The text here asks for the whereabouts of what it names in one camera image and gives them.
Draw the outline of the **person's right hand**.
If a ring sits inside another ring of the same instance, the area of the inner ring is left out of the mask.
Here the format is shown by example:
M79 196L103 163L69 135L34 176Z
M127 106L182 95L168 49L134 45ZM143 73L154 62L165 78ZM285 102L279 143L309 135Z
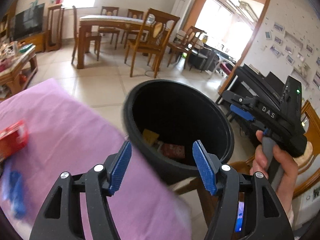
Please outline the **person's right hand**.
M298 176L298 165L291 155L277 144L273 146L273 158L269 162L265 153L269 152L270 147L269 144L264 143L263 131L257 130L256 137L260 141L260 145L255 149L255 158L249 174L253 175L255 172L264 174L271 182L288 220L292 223L294 219L292 199Z

